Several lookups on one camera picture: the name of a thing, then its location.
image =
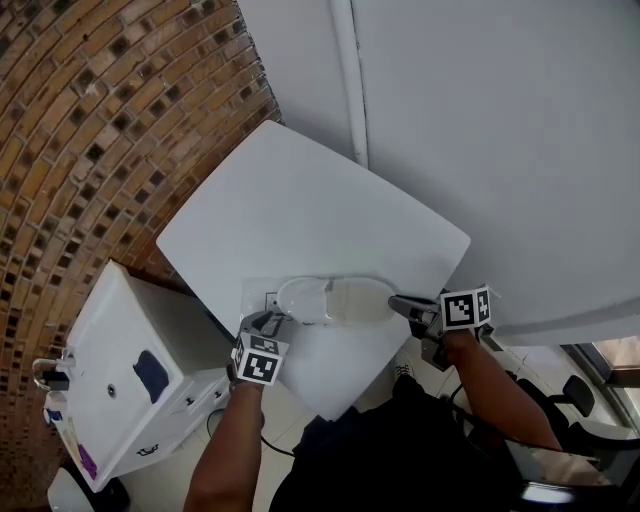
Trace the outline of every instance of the human arm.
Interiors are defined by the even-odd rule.
[[[544,411],[467,330],[444,336],[473,414],[522,443],[561,450]]]
[[[196,466],[184,512],[251,512],[260,471],[263,386],[240,382]]]

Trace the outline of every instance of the person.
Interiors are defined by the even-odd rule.
[[[474,416],[508,438],[561,449],[542,409],[469,331],[450,331],[443,343]],[[336,422],[316,418],[307,426],[272,512],[509,509],[505,482],[512,475],[466,439],[446,401],[423,391],[402,350],[395,376],[393,397],[377,409],[350,410]],[[185,512],[252,509],[261,399],[261,385],[236,385],[194,470]]]

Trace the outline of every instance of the white drawer unit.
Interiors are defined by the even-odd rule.
[[[201,303],[109,262],[68,340],[73,366],[55,421],[96,492],[170,455],[228,397],[231,344]]]

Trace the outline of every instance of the chair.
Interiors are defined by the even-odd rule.
[[[597,467],[617,485],[629,503],[640,499],[640,439],[607,439],[587,432],[580,423],[567,430],[567,446],[571,453],[595,457]]]
[[[561,395],[547,396],[527,379],[519,379],[516,382],[544,411],[560,446],[570,451],[569,446],[572,446],[572,441],[568,432],[569,420],[558,409],[557,404],[571,404],[580,414],[589,416],[593,410],[595,398],[587,383],[580,377],[572,375],[562,388]]]

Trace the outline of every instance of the white object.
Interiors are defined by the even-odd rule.
[[[170,455],[216,408],[231,344],[196,299],[130,277],[109,262],[68,339],[75,367],[56,428],[89,487]],[[147,351],[166,372],[152,403],[134,365]],[[97,466],[91,478],[82,446]]]
[[[584,429],[590,434],[604,437],[605,439],[636,439],[636,433],[627,427],[621,427],[618,425],[609,425],[602,423],[601,421],[588,420],[586,418],[578,418],[578,423],[584,427]]]
[[[638,297],[640,155],[635,137],[621,137],[640,133],[638,3],[353,3],[369,168],[471,236],[473,257],[451,288],[489,282],[504,297],[501,323],[513,325]],[[298,48],[284,27],[309,26],[311,15],[276,16],[258,28]],[[296,64],[291,74],[318,65]],[[313,92],[300,91],[299,104]],[[308,115],[297,114],[298,123]],[[635,320],[607,322],[600,339]],[[527,345],[551,339],[569,343],[563,332],[521,336]]]
[[[400,294],[435,298],[469,237],[375,174],[268,121],[196,190],[158,246],[235,336],[247,278],[370,275]],[[305,327],[280,380],[335,419],[409,334],[399,315],[368,328]]]
[[[241,333],[238,344],[231,351],[239,378],[273,386],[282,366],[283,345],[273,340]]]
[[[94,512],[83,490],[64,468],[58,468],[47,489],[47,500],[54,512]]]
[[[491,321],[489,287],[440,295],[442,328],[445,331],[480,327]]]
[[[298,322],[320,325],[367,326],[393,315],[393,289],[377,279],[299,277],[278,290],[278,306]]]
[[[353,159],[349,105],[329,2],[240,2],[287,126]]]
[[[44,399],[44,408],[50,411],[64,412],[67,409],[67,400],[61,391],[49,391]]]
[[[640,298],[545,322],[499,326],[492,336],[505,345],[573,345],[635,336]]]
[[[333,26],[336,30],[344,86],[347,92],[353,152],[356,162],[368,169],[367,120],[364,108],[364,93],[362,91],[358,41],[356,39],[356,27],[353,22],[353,8],[351,0],[331,0],[330,6]]]

